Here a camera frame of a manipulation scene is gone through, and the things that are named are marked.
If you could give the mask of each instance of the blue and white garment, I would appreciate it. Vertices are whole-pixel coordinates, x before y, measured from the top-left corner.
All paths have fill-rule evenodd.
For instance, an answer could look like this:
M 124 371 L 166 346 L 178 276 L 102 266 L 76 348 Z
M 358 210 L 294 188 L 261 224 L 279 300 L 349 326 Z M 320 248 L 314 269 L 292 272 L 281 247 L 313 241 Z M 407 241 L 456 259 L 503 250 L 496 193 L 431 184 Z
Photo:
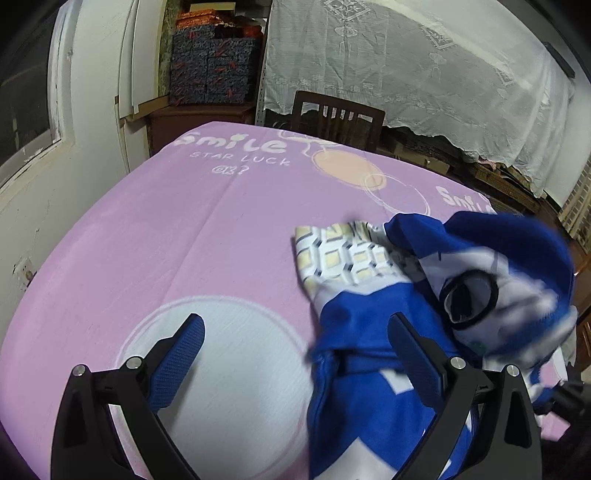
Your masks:
M 540 366 L 576 322 L 569 252 L 532 219 L 458 212 L 441 223 L 398 214 L 379 227 L 299 227 L 295 242 L 320 322 L 310 355 L 311 479 L 391 480 L 433 419 L 388 342 L 393 313 L 405 314 L 448 356 L 487 369 L 517 364 L 532 399 L 542 390 Z M 475 325 L 452 329 L 454 312 L 439 301 L 441 290 L 473 270 L 495 280 L 496 302 Z M 476 307 L 486 304 L 478 281 L 464 290 Z M 442 479 L 458 473 L 475 427 L 468 415 Z

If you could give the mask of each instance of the pink tablecloth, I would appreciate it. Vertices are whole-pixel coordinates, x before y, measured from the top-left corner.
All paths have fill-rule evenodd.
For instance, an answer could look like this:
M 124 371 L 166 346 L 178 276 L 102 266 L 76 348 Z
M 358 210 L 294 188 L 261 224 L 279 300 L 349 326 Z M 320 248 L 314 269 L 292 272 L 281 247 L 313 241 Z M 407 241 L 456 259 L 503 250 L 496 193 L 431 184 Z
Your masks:
M 123 179 L 45 262 L 0 353 L 0 419 L 41 479 L 71 368 L 118 367 L 195 311 L 206 343 L 161 418 L 203 480 L 306 478 L 314 339 L 292 235 L 397 212 L 492 211 L 418 167 L 291 132 L 211 123 Z M 124 444 L 139 473 L 145 467 Z

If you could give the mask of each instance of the window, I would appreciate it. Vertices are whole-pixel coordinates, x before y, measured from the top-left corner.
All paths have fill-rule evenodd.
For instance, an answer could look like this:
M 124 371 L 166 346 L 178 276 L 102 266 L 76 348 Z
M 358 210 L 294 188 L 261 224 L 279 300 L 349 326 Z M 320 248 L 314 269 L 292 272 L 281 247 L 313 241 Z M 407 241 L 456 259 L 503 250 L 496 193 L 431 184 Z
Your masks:
M 55 9 L 40 19 L 7 55 L 0 77 L 0 187 L 56 140 L 48 110 L 48 66 L 57 16 Z

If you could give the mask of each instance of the electrical outlet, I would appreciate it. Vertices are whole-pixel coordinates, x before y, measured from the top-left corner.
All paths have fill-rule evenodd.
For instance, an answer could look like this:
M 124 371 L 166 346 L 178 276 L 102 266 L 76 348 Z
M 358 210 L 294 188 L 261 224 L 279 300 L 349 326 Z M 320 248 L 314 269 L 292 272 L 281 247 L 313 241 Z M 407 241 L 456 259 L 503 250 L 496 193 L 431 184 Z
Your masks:
M 19 286 L 24 289 L 27 289 L 31 284 L 36 273 L 36 270 L 33 270 L 31 259 L 28 257 L 21 258 L 12 271 L 12 275 L 16 276 Z

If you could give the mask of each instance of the wall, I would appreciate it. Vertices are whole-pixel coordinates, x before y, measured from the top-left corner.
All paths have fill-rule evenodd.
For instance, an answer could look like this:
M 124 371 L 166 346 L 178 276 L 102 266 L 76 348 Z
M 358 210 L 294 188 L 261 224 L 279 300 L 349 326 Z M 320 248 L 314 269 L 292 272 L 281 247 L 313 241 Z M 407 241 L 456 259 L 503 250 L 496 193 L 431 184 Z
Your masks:
M 72 225 L 129 170 L 115 97 L 132 0 L 83 0 L 61 87 L 63 140 L 0 190 L 0 342 L 24 289 L 21 259 L 37 270 Z
M 569 106 L 562 146 L 545 188 L 548 195 L 563 205 L 591 153 L 591 83 L 558 32 L 526 0 L 499 2 L 540 40 L 550 42 L 575 71 L 574 96 Z

